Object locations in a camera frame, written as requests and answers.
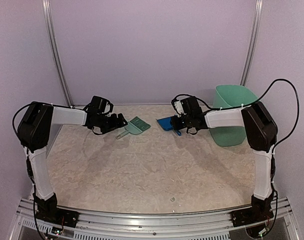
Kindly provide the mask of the blue plastic dustpan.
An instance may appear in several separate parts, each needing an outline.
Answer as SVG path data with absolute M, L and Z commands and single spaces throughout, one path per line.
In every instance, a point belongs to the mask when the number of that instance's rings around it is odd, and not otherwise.
M 156 122 L 158 125 L 166 132 L 173 131 L 176 135 L 181 136 L 181 132 L 179 130 L 174 130 L 172 124 L 171 124 L 171 117 L 165 117 L 156 119 Z

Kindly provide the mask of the green hand brush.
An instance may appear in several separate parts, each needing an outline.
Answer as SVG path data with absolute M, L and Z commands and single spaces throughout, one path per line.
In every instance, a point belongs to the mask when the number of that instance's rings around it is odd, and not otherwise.
M 146 123 L 144 120 L 139 118 L 138 116 L 134 117 L 132 120 L 128 122 L 128 124 L 124 127 L 124 131 L 116 136 L 116 139 L 119 140 L 122 137 L 131 134 L 131 135 L 139 135 L 144 131 L 148 130 L 151 127 L 150 124 Z

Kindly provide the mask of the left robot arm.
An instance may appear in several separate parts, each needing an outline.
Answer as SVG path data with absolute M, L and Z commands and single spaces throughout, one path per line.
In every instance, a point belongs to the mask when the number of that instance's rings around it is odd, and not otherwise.
M 33 184 L 33 199 L 39 213 L 55 223 L 62 217 L 57 207 L 46 166 L 46 147 L 53 125 L 83 126 L 91 131 L 99 128 L 104 135 L 128 124 L 123 114 L 113 113 L 114 105 L 107 99 L 93 96 L 83 109 L 33 101 L 26 109 L 15 134 L 24 148 L 28 176 Z

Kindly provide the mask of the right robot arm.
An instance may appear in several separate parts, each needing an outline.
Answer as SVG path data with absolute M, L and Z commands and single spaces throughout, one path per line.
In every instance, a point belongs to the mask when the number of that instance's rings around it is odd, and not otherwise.
M 176 114 L 170 123 L 174 130 L 208 130 L 226 127 L 243 127 L 249 146 L 255 154 L 255 188 L 252 205 L 247 217 L 258 222 L 267 213 L 267 207 L 275 193 L 274 147 L 277 143 L 278 127 L 262 102 L 231 108 L 211 108 L 203 111 L 199 99 L 186 95 L 185 99 L 172 99 L 171 105 Z

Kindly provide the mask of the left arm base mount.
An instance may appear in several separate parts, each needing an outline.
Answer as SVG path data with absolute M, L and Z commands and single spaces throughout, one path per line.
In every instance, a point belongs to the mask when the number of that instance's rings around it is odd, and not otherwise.
M 37 205 L 36 218 L 62 227 L 75 228 L 78 222 L 79 212 L 58 208 L 57 206 L 46 208 Z

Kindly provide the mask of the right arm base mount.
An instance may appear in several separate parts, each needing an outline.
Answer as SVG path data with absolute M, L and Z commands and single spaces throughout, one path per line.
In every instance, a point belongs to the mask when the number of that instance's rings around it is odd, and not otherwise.
M 240 227 L 272 219 L 274 213 L 270 207 L 261 211 L 258 206 L 251 206 L 231 212 L 233 227 Z

